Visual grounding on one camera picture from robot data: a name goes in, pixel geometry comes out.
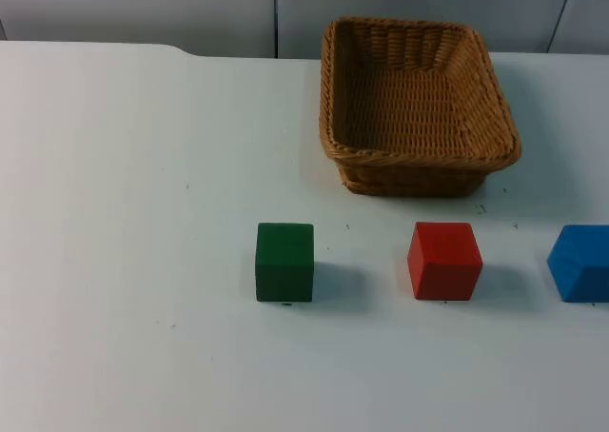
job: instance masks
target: green cube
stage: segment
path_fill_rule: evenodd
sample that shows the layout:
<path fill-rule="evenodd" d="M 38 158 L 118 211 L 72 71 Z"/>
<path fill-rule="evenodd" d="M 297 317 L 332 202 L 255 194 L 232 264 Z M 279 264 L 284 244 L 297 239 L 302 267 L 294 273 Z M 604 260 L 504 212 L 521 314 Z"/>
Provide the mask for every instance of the green cube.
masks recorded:
<path fill-rule="evenodd" d="M 256 299 L 259 302 L 311 302 L 313 225 L 258 224 Z"/>

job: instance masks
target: block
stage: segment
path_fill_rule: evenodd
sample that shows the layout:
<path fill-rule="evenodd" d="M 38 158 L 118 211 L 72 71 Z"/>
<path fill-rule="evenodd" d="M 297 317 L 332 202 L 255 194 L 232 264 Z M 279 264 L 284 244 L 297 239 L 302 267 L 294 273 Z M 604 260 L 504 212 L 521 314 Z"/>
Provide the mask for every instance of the block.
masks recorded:
<path fill-rule="evenodd" d="M 416 223 L 408 250 L 412 290 L 424 301 L 468 301 L 482 257 L 468 223 Z"/>
<path fill-rule="evenodd" d="M 609 226 L 565 226 L 548 266 L 565 302 L 609 302 Z"/>
<path fill-rule="evenodd" d="M 311 302 L 313 270 L 313 225 L 258 225 L 256 299 L 259 302 Z"/>

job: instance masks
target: woven basket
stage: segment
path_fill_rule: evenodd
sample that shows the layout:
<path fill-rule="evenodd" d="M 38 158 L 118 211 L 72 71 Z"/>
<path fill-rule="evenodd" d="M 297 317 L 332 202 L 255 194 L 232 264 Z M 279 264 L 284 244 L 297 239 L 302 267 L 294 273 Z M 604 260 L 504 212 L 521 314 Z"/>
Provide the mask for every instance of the woven basket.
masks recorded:
<path fill-rule="evenodd" d="M 462 196 L 521 141 L 473 29 L 342 18 L 324 33 L 320 133 L 353 192 Z"/>

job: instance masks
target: table surface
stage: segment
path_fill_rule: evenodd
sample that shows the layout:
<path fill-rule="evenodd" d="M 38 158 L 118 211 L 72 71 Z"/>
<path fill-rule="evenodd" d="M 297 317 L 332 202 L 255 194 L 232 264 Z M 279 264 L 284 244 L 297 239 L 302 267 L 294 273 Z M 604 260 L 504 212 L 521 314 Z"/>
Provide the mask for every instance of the table surface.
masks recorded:
<path fill-rule="evenodd" d="M 461 200 L 357 196 L 319 63 L 0 43 L 0 429 L 604 430 L 609 306 L 546 258 L 609 221 L 609 57 L 492 55 L 523 154 Z M 474 227 L 417 302 L 416 221 Z M 315 225 L 315 302 L 259 304 L 259 222 Z"/>

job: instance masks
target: white wall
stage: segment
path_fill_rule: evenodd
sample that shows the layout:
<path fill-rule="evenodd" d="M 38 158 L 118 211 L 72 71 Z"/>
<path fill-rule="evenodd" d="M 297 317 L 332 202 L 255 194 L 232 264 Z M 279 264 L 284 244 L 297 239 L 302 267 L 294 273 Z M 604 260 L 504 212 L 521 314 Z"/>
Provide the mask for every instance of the white wall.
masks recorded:
<path fill-rule="evenodd" d="M 609 53 L 609 0 L 568 0 L 550 51 Z"/>
<path fill-rule="evenodd" d="M 342 15 L 458 21 L 492 50 L 546 51 L 564 0 L 278 0 L 279 56 L 319 57 L 324 26 Z"/>
<path fill-rule="evenodd" d="M 10 40 L 150 42 L 273 56 L 273 0 L 0 0 Z"/>

